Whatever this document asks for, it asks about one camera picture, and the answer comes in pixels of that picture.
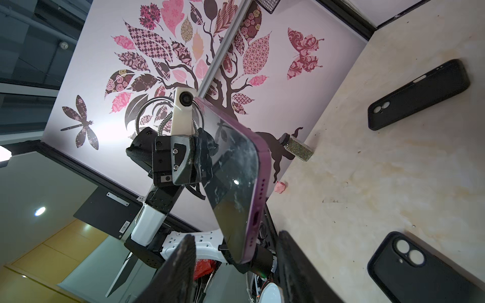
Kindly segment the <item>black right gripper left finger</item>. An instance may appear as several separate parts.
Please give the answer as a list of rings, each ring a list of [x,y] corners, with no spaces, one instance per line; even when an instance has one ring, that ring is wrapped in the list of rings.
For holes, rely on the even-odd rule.
[[[186,235],[135,302],[192,302],[195,265],[195,237]]]

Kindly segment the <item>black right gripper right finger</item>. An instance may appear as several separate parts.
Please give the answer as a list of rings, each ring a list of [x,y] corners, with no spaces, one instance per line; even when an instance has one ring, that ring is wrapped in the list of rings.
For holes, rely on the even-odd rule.
[[[342,302],[287,231],[279,232],[277,256],[284,302]]]

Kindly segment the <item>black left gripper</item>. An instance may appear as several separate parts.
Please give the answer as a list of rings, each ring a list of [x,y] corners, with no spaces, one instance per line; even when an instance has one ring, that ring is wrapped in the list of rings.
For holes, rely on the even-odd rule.
[[[126,155],[152,178],[157,188],[193,184],[206,185],[213,177],[212,157],[219,144],[203,128],[197,135],[159,136],[150,128],[136,135]]]

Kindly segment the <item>black smartphone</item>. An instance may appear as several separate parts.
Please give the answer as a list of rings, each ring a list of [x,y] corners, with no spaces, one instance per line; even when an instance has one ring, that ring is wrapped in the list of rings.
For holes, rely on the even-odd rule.
[[[272,157],[266,141],[203,98],[196,98],[204,127],[219,144],[213,177],[202,185],[236,263],[249,262],[266,201]]]

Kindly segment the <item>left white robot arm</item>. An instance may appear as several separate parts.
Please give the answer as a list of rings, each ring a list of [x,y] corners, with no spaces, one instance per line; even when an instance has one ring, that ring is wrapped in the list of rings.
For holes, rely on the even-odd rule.
[[[126,241],[145,264],[159,268],[173,254],[184,234],[165,231],[162,224],[184,189],[203,188],[219,228],[194,234],[196,257],[264,279],[276,272],[276,254],[258,238],[270,165],[258,136],[229,128],[226,141],[215,141],[204,129],[191,136],[159,136],[145,128],[126,153],[154,181]]]

